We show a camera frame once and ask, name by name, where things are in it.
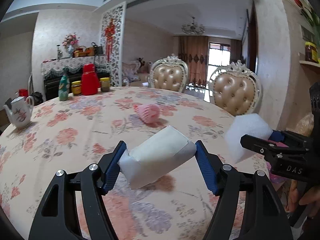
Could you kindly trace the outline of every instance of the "round table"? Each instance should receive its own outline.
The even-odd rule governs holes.
[[[156,103],[158,122],[144,124],[134,106]],[[82,171],[114,150],[120,140],[128,149],[172,125],[191,141],[202,140],[210,153],[232,163],[223,134],[233,116],[193,96],[139,87],[113,88],[93,96],[58,98],[34,107],[30,125],[10,125],[0,137],[0,205],[18,232],[28,239],[39,202],[55,172]],[[263,156],[237,164],[239,171],[268,170]],[[103,197],[120,240],[202,239],[218,197],[206,187],[195,158],[138,190],[130,190],[120,173]],[[240,193],[232,236],[239,233],[245,193]],[[89,237],[81,197],[77,194],[83,236]]]

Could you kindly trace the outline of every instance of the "metal screw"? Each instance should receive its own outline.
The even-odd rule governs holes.
[[[58,170],[58,171],[56,172],[56,175],[57,175],[58,177],[60,177],[60,176],[63,175],[63,173],[64,173],[63,170]]]
[[[89,170],[90,171],[95,171],[96,169],[98,168],[98,165],[97,164],[91,164],[90,166],[89,166]]]
[[[225,171],[231,171],[231,169],[232,169],[229,164],[223,165],[222,168],[223,168]]]
[[[261,177],[263,177],[265,175],[264,171],[258,170],[257,174]]]

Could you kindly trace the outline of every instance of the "ceiling light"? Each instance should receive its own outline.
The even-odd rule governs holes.
[[[185,34],[202,35],[204,33],[204,26],[195,22],[195,17],[192,18],[192,22],[189,24],[184,24],[181,27]]]

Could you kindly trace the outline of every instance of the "ornate chair frame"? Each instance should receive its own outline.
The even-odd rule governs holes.
[[[182,72],[183,72],[183,78],[182,78],[182,82],[181,82],[181,86],[178,90],[178,92],[181,92],[185,89],[187,82],[188,82],[188,78],[189,78],[189,69],[188,69],[188,65],[187,63],[185,63],[184,61],[182,61],[181,59],[179,59],[176,55],[172,54],[171,56],[168,56],[164,59],[160,59],[158,61],[156,61],[155,63],[153,63],[151,70],[150,70],[150,75],[148,78],[148,82],[150,87],[154,88],[154,82],[153,82],[153,75],[154,75],[154,70],[160,66],[160,65],[166,65],[169,67],[174,67],[174,66],[178,66],[181,68]]]
[[[252,72],[250,69],[248,69],[246,65],[242,64],[240,60],[238,60],[236,63],[232,62],[228,66],[222,66],[217,68],[214,71],[214,73],[211,75],[208,82],[208,88],[209,88],[209,95],[212,93],[212,96],[210,95],[210,98],[213,98],[213,102],[211,102],[211,100],[210,102],[212,104],[215,104],[215,100],[214,100],[215,81],[223,73],[230,73],[238,77],[247,77],[253,81],[255,85],[255,91],[256,91],[255,97],[249,109],[244,114],[253,113],[262,99],[262,86],[258,76],[254,72]]]

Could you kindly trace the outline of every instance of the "tufted chair back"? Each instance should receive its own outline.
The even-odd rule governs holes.
[[[165,59],[156,61],[150,71],[150,86],[182,92],[188,80],[188,65],[172,54]]]
[[[238,60],[218,68],[209,80],[210,102],[233,116],[252,113],[262,97],[262,89],[255,73]]]

